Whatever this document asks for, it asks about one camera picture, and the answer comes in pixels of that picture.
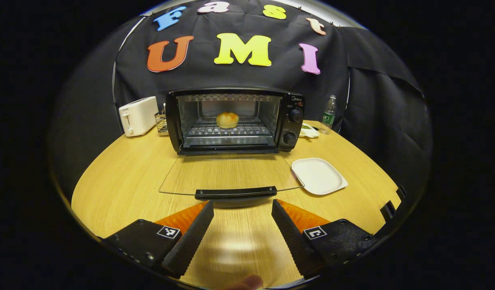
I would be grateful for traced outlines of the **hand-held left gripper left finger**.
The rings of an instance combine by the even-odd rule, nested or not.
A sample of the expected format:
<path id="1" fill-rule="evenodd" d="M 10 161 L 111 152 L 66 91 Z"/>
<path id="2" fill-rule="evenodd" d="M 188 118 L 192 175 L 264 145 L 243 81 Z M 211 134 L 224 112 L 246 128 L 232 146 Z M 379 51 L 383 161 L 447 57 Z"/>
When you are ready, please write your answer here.
<path id="1" fill-rule="evenodd" d="M 157 222 L 137 219 L 101 242 L 130 261 L 179 279 L 203 240 L 213 209 L 213 202 L 206 201 Z"/>

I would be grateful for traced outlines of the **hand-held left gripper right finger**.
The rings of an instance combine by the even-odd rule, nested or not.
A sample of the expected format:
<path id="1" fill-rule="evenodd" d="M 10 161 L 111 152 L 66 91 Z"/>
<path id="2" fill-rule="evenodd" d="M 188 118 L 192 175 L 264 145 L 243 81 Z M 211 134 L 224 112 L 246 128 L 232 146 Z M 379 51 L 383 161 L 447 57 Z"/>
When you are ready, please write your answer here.
<path id="1" fill-rule="evenodd" d="M 378 243 L 370 234 L 347 219 L 317 220 L 298 206 L 274 199 L 271 215 L 299 271 L 309 279 L 327 270 L 338 270 L 361 259 Z"/>

